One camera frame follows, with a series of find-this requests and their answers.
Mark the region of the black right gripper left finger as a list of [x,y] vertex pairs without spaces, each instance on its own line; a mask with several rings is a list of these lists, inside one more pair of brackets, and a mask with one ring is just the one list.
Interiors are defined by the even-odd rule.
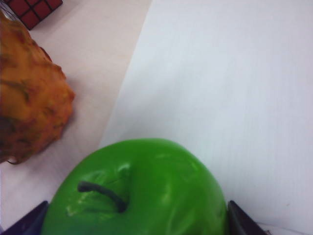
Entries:
[[40,235],[42,225],[49,207],[48,201],[43,201],[8,229],[1,231],[1,235]]

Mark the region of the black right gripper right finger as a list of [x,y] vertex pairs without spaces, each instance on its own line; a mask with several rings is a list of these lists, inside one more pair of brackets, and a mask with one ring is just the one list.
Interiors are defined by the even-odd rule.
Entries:
[[228,206],[229,227],[231,235],[266,235],[267,233],[245,212],[230,200]]

